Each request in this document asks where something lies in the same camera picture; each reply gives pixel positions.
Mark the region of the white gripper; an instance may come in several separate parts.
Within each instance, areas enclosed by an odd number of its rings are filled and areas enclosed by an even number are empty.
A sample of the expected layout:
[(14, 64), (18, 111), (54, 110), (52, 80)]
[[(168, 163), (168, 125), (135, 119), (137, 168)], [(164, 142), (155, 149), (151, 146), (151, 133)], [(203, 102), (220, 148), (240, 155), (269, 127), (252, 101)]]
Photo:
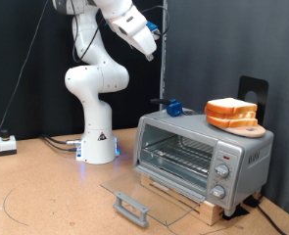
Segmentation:
[(151, 62), (154, 59), (152, 55), (157, 45), (150, 29), (147, 26), (141, 28), (138, 32), (130, 37), (131, 45), (146, 56), (147, 61)]

